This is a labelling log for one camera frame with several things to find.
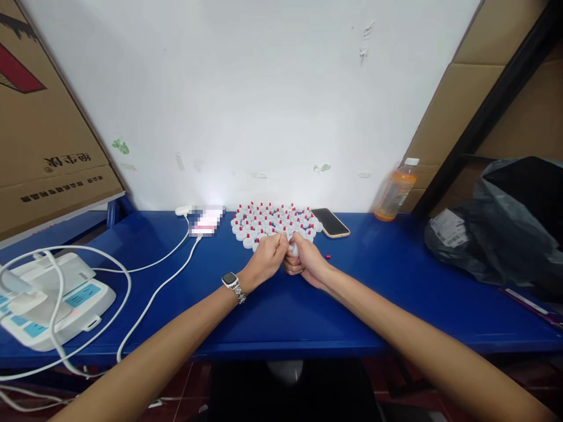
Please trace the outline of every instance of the watch strap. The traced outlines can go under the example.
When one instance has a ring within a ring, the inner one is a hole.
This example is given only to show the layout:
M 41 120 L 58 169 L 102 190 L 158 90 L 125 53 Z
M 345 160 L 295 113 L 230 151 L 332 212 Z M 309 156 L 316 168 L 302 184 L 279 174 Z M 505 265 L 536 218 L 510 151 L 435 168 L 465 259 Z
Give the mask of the watch strap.
M 239 301 L 239 305 L 242 305 L 246 301 L 246 294 L 242 292 L 238 280 L 235 282 L 234 286 L 231 289 L 237 295 L 237 300 Z

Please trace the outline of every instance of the smartwatch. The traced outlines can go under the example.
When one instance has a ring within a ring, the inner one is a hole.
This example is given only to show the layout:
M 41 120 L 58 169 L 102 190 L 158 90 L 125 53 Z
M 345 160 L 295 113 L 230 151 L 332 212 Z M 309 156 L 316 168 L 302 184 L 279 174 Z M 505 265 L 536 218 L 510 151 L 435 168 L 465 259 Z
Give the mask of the smartwatch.
M 226 273 L 221 281 L 225 287 L 230 288 L 238 296 L 239 305 L 242 305 L 246 300 L 246 295 L 242 292 L 240 288 L 239 278 L 233 273 Z

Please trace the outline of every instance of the white wall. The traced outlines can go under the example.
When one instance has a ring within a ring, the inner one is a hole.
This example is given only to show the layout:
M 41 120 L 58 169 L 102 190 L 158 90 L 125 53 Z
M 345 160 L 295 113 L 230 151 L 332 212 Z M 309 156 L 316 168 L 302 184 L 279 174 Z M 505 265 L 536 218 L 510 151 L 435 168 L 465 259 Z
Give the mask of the white wall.
M 23 4 L 140 209 L 255 198 L 364 212 L 479 0 Z

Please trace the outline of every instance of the label on bag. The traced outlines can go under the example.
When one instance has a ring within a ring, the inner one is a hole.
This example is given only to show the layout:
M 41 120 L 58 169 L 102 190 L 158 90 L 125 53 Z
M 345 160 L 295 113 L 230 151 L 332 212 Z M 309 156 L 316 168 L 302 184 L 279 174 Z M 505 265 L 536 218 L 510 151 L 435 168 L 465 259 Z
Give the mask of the label on bag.
M 430 221 L 430 227 L 444 246 L 455 248 L 469 240 L 463 219 L 448 208 Z

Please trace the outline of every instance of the cardboard box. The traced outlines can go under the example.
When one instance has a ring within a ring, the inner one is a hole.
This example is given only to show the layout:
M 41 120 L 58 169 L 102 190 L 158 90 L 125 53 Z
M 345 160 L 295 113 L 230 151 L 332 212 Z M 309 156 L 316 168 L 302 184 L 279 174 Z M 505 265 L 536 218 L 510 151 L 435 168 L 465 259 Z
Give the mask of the cardboard box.
M 481 3 L 404 156 L 420 158 L 421 177 L 402 212 L 414 209 L 546 4 L 547 0 Z
M 14 0 L 0 0 L 0 240 L 124 189 Z
M 476 155 L 486 158 L 538 156 L 563 162 L 563 43 L 543 64 L 499 119 Z M 486 165 L 469 163 L 457 176 L 431 216 L 473 198 Z

